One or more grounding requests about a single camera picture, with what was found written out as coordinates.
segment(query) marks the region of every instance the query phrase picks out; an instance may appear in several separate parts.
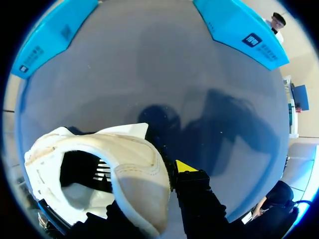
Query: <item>black cap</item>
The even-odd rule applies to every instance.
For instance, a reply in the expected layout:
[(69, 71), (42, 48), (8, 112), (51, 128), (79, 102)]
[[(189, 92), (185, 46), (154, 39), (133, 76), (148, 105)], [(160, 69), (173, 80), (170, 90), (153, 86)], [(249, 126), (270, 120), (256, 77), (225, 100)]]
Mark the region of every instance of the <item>black cap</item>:
[(286, 21), (285, 19), (277, 12), (274, 12), (273, 16), (280, 21), (284, 26), (286, 26)]

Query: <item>white shirt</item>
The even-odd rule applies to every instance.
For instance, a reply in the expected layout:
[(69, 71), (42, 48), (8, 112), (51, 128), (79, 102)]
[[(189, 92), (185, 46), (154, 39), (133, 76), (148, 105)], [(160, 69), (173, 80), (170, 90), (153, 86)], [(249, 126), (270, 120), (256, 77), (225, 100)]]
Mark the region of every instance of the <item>white shirt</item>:
[[(265, 23), (267, 23), (267, 25), (271, 28), (271, 21), (265, 20), (263, 19)], [(284, 43), (284, 38), (281, 35), (280, 31), (277, 32), (277, 34), (275, 34), (276, 38), (278, 39), (278, 41), (280, 42), (280, 44)]]

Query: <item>seated person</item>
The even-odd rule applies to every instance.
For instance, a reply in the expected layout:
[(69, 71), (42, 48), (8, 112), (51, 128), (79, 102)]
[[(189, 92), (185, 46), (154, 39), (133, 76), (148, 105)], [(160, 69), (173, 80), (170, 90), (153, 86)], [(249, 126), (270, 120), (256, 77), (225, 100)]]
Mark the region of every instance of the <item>seated person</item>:
[(271, 17), (272, 21), (265, 20), (265, 23), (271, 28), (271, 30), (276, 35), (276, 38), (279, 40), (281, 44), (284, 42), (284, 38), (281, 35), (279, 29), (283, 28), (286, 25), (285, 19), (279, 14), (274, 12), (273, 16)]
[(272, 190), (257, 204), (252, 218), (263, 214), (264, 211), (274, 206), (283, 207), (287, 202), (292, 201), (294, 193), (287, 183), (278, 181)]

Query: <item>yellow tag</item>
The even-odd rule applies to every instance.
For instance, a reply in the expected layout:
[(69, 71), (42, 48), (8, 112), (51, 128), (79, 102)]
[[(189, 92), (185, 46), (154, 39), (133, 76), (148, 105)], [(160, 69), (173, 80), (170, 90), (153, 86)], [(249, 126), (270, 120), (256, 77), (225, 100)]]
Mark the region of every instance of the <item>yellow tag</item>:
[(177, 170), (179, 173), (182, 173), (182, 172), (185, 172), (185, 171), (189, 171), (189, 172), (195, 172), (195, 171), (198, 171), (190, 166), (188, 166), (187, 164), (179, 161), (179, 160), (176, 160), (176, 165), (177, 165)]

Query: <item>white sneaker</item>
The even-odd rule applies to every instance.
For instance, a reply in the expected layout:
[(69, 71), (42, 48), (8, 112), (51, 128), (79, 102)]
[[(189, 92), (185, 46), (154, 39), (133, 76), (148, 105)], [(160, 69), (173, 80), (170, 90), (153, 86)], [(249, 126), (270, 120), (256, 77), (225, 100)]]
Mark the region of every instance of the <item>white sneaker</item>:
[[(141, 123), (73, 135), (60, 127), (42, 136), (24, 156), (34, 196), (71, 225), (84, 222), (87, 212), (106, 218), (106, 206), (115, 198), (145, 235), (159, 236), (166, 227), (169, 179), (159, 152), (144, 139), (147, 128)], [(110, 167), (113, 193), (77, 183), (61, 188), (64, 153), (75, 150), (96, 155)]]

